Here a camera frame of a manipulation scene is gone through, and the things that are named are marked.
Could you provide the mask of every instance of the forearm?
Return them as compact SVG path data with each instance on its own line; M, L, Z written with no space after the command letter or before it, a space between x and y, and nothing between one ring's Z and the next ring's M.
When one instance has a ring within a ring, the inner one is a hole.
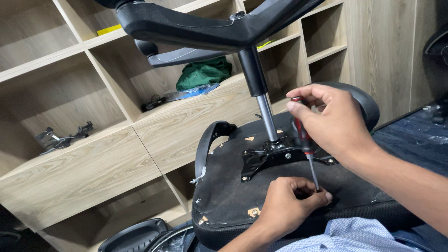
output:
M266 251L271 244L280 238L266 226L255 221L249 229L228 243L224 248L220 249L219 252Z
M342 160L349 170L448 237L448 178L393 157L379 147Z

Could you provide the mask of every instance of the screwdriver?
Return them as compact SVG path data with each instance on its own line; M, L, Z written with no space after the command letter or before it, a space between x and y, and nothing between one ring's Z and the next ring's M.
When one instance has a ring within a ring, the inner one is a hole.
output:
M308 106L308 101L303 96L298 96L291 98L291 101L299 102L304 104L305 106ZM305 127L303 126L302 122L299 120L299 118L294 118L294 122L296 124L297 133L300 138L300 142L302 143L302 151L305 153L306 158L310 162L310 168L311 168L311 174L313 175L314 184L316 185L316 191L319 192L319 183L317 182L316 173L314 172L314 166L313 166L313 159L314 159L314 150L310 147L311 137L308 135L308 132L305 130Z

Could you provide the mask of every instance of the yellow object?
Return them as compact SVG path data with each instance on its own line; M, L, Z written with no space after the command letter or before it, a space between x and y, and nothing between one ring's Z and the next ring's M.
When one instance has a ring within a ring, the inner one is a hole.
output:
M276 39L273 39L273 40L271 40L271 41L268 41L268 42L266 42L264 45L257 46L257 49L263 48L263 47L267 46L268 44L270 44L270 43L272 43L272 42L274 42L274 41L276 41Z
M118 30L120 28L121 28L121 25L111 26L109 28L99 30L96 33L98 33L98 36L101 36L101 35L111 32L111 31Z

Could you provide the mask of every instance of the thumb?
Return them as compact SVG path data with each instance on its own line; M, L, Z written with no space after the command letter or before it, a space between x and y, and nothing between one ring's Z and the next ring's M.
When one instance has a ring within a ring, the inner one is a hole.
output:
M290 101L286 104L286 108L302 122L306 121L309 117L315 116L310 108L298 102Z
M333 195L325 190L322 192L314 193L310 197L302 200L304 205L313 212L314 210L324 207L331 203Z

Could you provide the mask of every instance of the black fabric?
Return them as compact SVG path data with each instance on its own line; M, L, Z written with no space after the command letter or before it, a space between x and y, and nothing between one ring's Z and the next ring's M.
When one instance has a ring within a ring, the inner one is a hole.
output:
M244 139L250 136L254 137L253 141ZM206 247L218 250L255 221L247 211L256 207L262 210L272 180L280 176L312 180L309 163L300 161L262 170L251 181L241 183L242 152L249 148L258 149L266 140L264 131L246 135L242 130L208 156L206 173L197 184L192 209L195 233ZM319 184L333 194L333 203L313 213L292 234L293 237L321 234L328 220L341 217L375 218L391 230L421 223L386 193L341 165L326 166L315 162L314 169ZM203 216L208 221L199 225Z

